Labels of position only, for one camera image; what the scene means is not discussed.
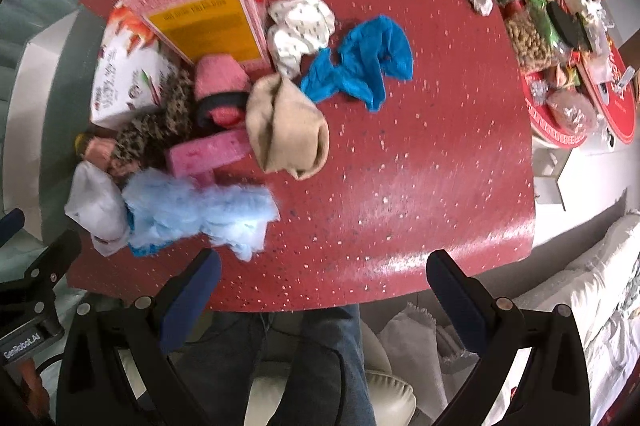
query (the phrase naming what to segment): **person's leg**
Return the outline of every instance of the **person's leg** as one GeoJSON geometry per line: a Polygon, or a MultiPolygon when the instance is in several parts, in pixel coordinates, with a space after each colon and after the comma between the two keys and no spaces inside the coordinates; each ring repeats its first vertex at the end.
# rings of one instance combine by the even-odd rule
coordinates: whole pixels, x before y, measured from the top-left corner
{"type": "Polygon", "coordinates": [[[375,426],[359,306],[305,311],[300,336],[269,426],[375,426]]]}
{"type": "Polygon", "coordinates": [[[215,313],[209,329],[176,363],[176,371],[212,424],[244,424],[266,321],[265,314],[215,313]]]}

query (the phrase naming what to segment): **white cushion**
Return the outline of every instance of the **white cushion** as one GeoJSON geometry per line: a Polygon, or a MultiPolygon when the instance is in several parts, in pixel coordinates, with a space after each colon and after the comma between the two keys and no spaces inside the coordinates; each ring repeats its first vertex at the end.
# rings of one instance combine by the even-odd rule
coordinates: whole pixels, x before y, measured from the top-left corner
{"type": "MultiPolygon", "coordinates": [[[[289,364],[263,362],[251,386],[244,426],[266,426],[282,398],[289,364]]],[[[407,426],[415,411],[414,390],[402,379],[366,371],[369,397],[377,426],[407,426]]]]}

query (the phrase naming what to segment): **speckled table surface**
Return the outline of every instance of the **speckled table surface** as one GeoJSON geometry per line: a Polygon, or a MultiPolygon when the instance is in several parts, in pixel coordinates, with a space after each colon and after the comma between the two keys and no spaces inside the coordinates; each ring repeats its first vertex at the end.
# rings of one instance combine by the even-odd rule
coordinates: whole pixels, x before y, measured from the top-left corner
{"type": "MultiPolygon", "coordinates": [[[[106,16],[116,0],[81,1],[106,16]]],[[[467,0],[325,1],[338,33],[377,14],[395,19],[414,50],[414,80],[386,80],[376,114],[341,95],[322,102],[330,156],[309,180],[265,175],[252,156],[216,172],[266,184],[282,218],[251,262],[221,249],[214,309],[300,310],[422,290],[427,255],[441,247],[473,274],[530,253],[529,116],[500,13],[483,18],[467,0]]],[[[128,249],[104,258],[87,240],[68,280],[127,300],[154,295],[206,244],[199,236],[150,258],[128,249]]]]}

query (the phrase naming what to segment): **blue gripper pad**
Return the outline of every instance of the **blue gripper pad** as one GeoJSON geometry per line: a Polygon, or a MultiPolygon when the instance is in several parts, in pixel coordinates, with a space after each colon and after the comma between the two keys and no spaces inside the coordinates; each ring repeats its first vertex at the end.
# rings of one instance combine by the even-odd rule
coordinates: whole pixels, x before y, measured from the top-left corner
{"type": "Polygon", "coordinates": [[[494,315],[491,295],[478,280],[465,276],[443,249],[429,255],[426,271],[427,281],[463,345],[481,356],[490,340],[494,315]]]}
{"type": "MultiPolygon", "coordinates": [[[[163,354],[169,354],[184,344],[198,317],[207,305],[213,289],[216,288],[220,281],[222,274],[220,256],[213,249],[204,250],[200,254],[206,255],[207,251],[206,259],[186,281],[180,293],[169,304],[164,317],[160,321],[158,345],[163,354]]],[[[199,256],[196,257],[193,263],[197,262],[198,258],[199,256]]],[[[190,269],[190,266],[185,270],[185,274],[190,269]]]]}
{"type": "Polygon", "coordinates": [[[0,219],[0,247],[24,227],[24,213],[15,208],[0,219]]]}

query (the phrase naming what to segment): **yellow label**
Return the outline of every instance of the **yellow label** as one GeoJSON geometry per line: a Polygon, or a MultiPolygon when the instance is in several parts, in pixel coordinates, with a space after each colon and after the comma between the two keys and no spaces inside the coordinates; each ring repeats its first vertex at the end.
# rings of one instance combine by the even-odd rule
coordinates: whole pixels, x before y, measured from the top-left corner
{"type": "Polygon", "coordinates": [[[194,63],[206,54],[231,54],[238,62],[260,58],[240,0],[198,0],[148,20],[194,63]]]}

